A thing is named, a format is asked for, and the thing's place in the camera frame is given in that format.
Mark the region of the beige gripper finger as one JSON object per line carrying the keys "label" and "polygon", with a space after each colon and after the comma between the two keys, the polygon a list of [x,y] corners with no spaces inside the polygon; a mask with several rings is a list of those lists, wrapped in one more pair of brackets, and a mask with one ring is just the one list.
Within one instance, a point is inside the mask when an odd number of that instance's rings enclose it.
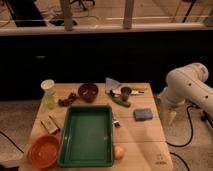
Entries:
{"label": "beige gripper finger", "polygon": [[177,112],[176,111],[169,111],[168,114],[167,114],[167,123],[169,125],[172,124],[173,120],[175,119],[176,117],[176,114]]}

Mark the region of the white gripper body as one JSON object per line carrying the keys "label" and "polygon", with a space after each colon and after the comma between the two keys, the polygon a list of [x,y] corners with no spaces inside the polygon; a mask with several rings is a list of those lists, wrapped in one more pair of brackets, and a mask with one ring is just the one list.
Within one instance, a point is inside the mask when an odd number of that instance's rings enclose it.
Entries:
{"label": "white gripper body", "polygon": [[161,101],[162,113],[164,116],[170,115],[175,108],[185,103],[185,99],[169,87],[165,87],[158,95],[158,98]]}

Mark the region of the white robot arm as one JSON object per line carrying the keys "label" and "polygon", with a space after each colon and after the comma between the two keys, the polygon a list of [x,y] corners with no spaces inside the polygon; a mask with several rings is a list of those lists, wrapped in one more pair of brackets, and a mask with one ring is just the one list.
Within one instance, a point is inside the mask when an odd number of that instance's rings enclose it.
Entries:
{"label": "white robot arm", "polygon": [[186,100],[213,117],[213,88],[205,84],[208,69],[202,63],[191,63],[171,70],[166,75],[167,86],[159,94],[162,124],[167,127],[176,116],[175,109]]}

